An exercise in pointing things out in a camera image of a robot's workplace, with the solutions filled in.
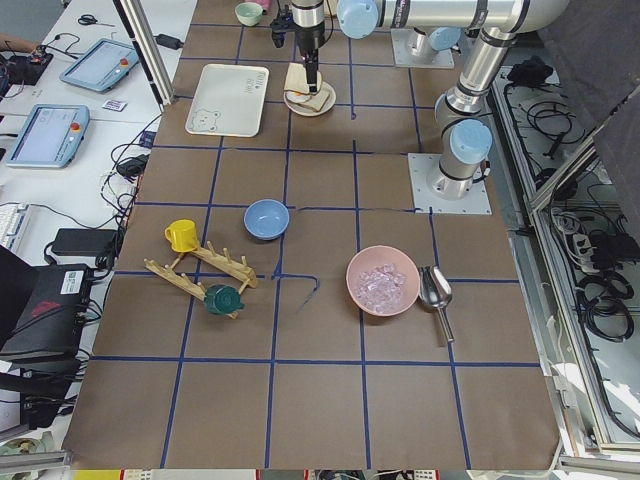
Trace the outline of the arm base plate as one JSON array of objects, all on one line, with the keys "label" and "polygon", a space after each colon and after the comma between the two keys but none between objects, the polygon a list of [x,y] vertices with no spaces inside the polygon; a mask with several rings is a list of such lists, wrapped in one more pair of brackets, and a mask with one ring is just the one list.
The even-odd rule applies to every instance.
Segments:
[{"label": "arm base plate", "polygon": [[426,34],[414,29],[393,29],[391,39],[397,67],[447,70],[455,67],[451,51],[435,50]]},{"label": "arm base plate", "polygon": [[485,181],[453,180],[440,170],[440,154],[411,153],[408,169],[418,213],[491,215]]}]

